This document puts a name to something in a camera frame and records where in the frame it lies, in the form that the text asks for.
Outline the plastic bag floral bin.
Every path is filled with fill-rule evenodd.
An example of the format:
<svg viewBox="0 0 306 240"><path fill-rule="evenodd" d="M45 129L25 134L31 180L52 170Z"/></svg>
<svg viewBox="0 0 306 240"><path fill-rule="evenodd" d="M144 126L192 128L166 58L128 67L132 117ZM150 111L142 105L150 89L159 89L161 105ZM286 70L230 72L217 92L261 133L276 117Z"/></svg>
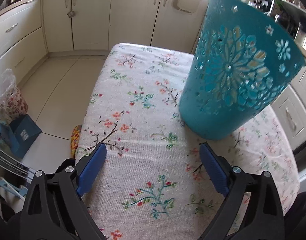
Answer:
<svg viewBox="0 0 306 240"><path fill-rule="evenodd" d="M0 107L11 120L28 113L28 104L22 96L20 88L17 86L16 77L10 68L7 68L0 75Z"/></svg>

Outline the floral tablecloth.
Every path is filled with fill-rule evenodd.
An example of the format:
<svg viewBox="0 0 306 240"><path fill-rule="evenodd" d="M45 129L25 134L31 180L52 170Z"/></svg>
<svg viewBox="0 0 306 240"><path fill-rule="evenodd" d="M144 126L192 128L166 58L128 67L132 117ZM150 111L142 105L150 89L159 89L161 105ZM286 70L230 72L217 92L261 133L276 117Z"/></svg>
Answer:
<svg viewBox="0 0 306 240"><path fill-rule="evenodd" d="M201 166L203 139L178 101L193 56L120 43L93 89L76 158L105 144L105 165L83 197L107 239L197 239L222 204Z"/></svg>

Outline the cream kitchen cabinets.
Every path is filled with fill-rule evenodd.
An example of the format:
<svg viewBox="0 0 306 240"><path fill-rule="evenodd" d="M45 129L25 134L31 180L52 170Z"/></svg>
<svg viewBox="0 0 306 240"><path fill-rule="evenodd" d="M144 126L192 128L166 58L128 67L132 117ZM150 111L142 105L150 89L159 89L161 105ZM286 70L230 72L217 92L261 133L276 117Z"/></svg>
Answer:
<svg viewBox="0 0 306 240"><path fill-rule="evenodd" d="M195 52L206 11L189 14L173 0L41 0L0 15L0 75L12 47L34 31L50 53L109 50L123 42Z"/></svg>

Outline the teal perforated plastic basket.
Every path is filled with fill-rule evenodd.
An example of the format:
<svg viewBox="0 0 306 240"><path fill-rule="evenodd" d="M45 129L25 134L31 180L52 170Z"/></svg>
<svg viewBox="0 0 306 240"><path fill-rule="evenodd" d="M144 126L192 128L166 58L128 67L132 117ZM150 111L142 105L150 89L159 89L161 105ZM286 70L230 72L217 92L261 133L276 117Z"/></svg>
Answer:
<svg viewBox="0 0 306 240"><path fill-rule="evenodd" d="M305 64L269 16L240 0L208 0L180 116L198 136L223 139L272 103Z"/></svg>

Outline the yellow floral slipper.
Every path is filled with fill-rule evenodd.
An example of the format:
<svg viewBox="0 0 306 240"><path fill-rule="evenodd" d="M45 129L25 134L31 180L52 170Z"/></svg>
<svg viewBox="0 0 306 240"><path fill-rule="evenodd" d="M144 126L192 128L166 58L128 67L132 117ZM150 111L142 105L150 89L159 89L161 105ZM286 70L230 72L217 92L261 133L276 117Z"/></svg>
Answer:
<svg viewBox="0 0 306 240"><path fill-rule="evenodd" d="M78 148L80 133L82 125L75 126L70 137L70 153L71 157L75 158L76 150Z"/></svg>

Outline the blue dustpan box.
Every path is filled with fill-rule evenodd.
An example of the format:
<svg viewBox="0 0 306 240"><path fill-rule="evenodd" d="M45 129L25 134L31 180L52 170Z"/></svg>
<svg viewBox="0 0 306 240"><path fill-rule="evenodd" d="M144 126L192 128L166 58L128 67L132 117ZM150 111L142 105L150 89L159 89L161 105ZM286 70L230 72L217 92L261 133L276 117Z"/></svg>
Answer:
<svg viewBox="0 0 306 240"><path fill-rule="evenodd" d="M29 148L33 145L42 130L32 118L26 114L13 120L6 127L4 140L16 157L23 159Z"/></svg>

